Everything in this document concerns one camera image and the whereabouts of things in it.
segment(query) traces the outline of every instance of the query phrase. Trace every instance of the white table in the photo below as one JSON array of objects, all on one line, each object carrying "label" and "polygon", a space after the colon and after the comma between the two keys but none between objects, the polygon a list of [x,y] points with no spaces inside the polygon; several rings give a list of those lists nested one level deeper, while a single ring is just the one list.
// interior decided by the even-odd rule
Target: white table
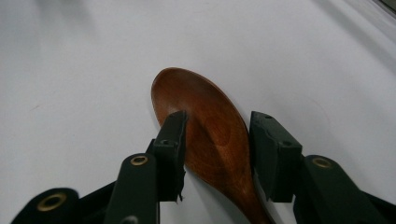
[{"label": "white table", "polygon": [[[370,1],[0,3],[0,223],[56,187],[84,196],[117,178],[159,125],[150,86],[200,73],[274,116],[355,183],[396,203],[396,20]],[[248,223],[187,173],[162,223]],[[267,206],[292,223],[290,204]]]}]

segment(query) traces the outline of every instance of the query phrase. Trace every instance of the spoon bowl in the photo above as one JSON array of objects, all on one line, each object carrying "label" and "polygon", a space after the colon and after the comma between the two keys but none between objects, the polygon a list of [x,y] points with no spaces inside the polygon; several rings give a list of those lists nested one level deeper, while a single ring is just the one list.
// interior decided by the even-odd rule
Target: spoon bowl
[{"label": "spoon bowl", "polygon": [[251,223],[270,223],[254,188],[248,130],[228,97],[210,80],[191,71],[167,68],[151,87],[160,125],[187,111],[185,164],[228,197]]}]

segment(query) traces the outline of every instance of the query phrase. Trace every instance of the wood grain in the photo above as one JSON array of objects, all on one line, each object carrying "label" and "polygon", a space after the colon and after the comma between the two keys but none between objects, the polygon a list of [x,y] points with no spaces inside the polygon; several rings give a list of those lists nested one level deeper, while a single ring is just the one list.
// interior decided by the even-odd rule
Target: wood grain
[{"label": "wood grain", "polygon": [[167,68],[155,78],[151,98],[161,125],[169,114],[187,111],[186,165],[251,223],[270,223],[251,177],[247,128],[228,97],[198,74]]}]

